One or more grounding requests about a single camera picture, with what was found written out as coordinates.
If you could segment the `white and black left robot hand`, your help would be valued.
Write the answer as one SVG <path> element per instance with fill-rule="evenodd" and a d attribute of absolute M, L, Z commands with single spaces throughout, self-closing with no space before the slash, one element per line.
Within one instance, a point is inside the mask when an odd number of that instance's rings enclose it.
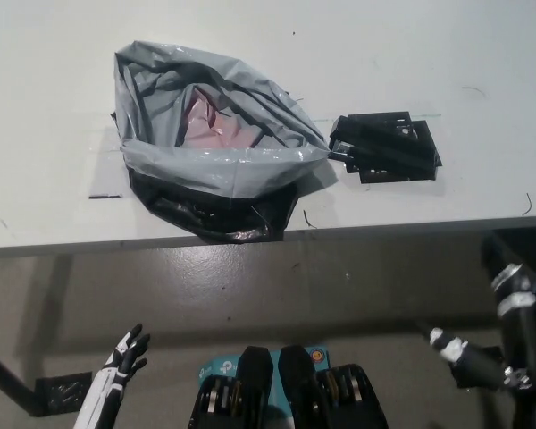
<path fill-rule="evenodd" d="M 103 367 L 96 373 L 82 403 L 74 429 L 112 429 L 124 393 L 135 373 L 147 364 L 150 334 L 136 324 L 115 346 Z"/>

